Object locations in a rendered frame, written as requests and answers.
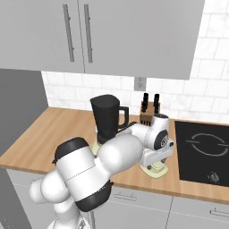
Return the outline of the black blender jar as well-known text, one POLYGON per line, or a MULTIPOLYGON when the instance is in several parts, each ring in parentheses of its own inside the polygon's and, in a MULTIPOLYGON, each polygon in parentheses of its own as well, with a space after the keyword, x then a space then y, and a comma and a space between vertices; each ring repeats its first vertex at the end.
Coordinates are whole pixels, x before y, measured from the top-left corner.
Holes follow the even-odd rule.
POLYGON ((115 137, 119 129, 129 123, 129 108, 120 106, 120 100, 113 95, 101 95, 90 100, 96 126, 98 142, 104 144, 115 137), (119 111, 124 111, 124 123, 119 124, 119 111))

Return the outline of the grey wall cupboard door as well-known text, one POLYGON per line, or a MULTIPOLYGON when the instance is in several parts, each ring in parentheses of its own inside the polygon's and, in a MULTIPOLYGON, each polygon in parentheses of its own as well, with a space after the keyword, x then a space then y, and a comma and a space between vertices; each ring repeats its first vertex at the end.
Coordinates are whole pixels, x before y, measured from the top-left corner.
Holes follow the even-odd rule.
POLYGON ((85 72, 188 80, 205 0, 78 0, 85 72), (92 64, 84 6, 89 5, 92 64))
POLYGON ((78 0, 0 0, 0 68, 83 73, 78 0), (73 63, 63 4, 71 18, 73 63))

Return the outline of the grey base cupboard door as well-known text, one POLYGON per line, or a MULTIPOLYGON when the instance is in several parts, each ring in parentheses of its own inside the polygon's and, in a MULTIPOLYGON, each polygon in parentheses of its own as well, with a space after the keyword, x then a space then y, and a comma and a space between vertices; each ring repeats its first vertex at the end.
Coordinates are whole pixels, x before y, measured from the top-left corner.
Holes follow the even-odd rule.
POLYGON ((93 210, 96 229, 165 229, 168 211, 108 201, 93 210))

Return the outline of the cream square blender lid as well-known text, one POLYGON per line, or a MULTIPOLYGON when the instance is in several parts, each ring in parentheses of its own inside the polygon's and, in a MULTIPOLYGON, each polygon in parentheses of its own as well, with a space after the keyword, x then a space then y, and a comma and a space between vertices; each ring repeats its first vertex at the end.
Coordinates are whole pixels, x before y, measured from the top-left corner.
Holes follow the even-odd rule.
POLYGON ((150 176, 151 178, 158 179, 164 176, 168 172, 168 167, 165 164, 162 164, 161 161, 158 161, 152 165, 152 169, 148 170, 146 166, 140 165, 140 169, 150 176))

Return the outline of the cream blender base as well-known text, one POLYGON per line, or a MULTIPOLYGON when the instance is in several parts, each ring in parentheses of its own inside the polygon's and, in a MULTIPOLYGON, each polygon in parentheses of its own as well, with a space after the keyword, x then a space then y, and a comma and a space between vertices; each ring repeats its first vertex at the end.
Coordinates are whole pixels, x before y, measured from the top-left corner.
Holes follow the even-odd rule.
POLYGON ((101 147, 101 144, 98 141, 95 141, 91 146, 92 153, 96 155, 100 147, 101 147))

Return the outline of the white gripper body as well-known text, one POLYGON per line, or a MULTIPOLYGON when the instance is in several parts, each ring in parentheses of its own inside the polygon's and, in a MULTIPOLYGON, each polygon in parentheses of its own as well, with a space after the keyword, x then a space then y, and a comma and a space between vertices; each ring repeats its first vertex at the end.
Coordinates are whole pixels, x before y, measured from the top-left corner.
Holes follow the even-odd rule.
POLYGON ((143 150, 142 158, 140 164, 147 167, 148 165, 154 164, 161 161, 173 154, 174 147, 165 147, 157 151, 153 151, 150 148, 145 148, 143 150))

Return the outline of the dark grey tall cabinet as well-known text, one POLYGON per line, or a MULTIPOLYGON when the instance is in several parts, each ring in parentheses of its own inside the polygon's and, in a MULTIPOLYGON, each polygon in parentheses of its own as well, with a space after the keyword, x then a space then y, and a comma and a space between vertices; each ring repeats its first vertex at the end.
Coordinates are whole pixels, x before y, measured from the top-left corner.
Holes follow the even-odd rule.
MULTIPOLYGON (((47 107, 41 72, 0 69, 0 157, 47 107)), ((1 167, 0 227, 31 229, 11 179, 1 167)))

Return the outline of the black hob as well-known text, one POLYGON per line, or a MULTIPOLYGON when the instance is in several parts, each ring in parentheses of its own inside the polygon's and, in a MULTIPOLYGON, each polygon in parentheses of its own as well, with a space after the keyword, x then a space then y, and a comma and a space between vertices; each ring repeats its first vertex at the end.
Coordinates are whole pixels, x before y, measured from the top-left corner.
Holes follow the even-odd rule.
POLYGON ((179 177, 229 187, 229 126, 174 122, 179 177))

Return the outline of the grey drawer front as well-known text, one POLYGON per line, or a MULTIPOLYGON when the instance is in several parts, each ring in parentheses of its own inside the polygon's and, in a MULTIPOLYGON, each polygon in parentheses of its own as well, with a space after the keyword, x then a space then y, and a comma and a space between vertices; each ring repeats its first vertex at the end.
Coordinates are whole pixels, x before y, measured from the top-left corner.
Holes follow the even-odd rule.
POLYGON ((214 208, 216 208, 217 211, 229 213, 229 205, 179 197, 174 197, 171 211, 186 216, 196 216, 203 219, 229 223, 229 217, 211 215, 209 210, 214 208))
POLYGON ((120 203, 128 203, 134 206, 168 211, 171 205, 172 197, 168 195, 157 194, 154 192, 137 191, 120 187, 113 187, 110 200, 120 203), (137 200, 130 201, 127 199, 116 199, 114 195, 118 192, 132 193, 137 198, 137 200))
POLYGON ((28 191, 33 182, 44 177, 43 174, 34 174, 13 169, 7 169, 6 175, 9 178, 11 188, 15 191, 28 191))

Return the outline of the wooden knife block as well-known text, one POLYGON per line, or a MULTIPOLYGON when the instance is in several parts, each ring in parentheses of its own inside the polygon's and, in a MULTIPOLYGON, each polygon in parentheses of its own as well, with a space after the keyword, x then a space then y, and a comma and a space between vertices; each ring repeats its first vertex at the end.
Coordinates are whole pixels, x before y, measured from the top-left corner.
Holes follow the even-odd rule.
POLYGON ((160 113, 160 104, 154 106, 153 102, 148 102, 146 106, 140 108, 140 123, 150 126, 152 124, 152 118, 155 114, 160 113))

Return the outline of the grey wall socket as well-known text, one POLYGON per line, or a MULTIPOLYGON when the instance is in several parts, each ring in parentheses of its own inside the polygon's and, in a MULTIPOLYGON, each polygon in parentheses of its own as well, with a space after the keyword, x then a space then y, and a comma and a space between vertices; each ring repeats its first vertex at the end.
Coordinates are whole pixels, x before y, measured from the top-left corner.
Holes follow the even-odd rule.
POLYGON ((134 89, 136 91, 145 91, 147 85, 147 79, 142 77, 134 78, 134 89))

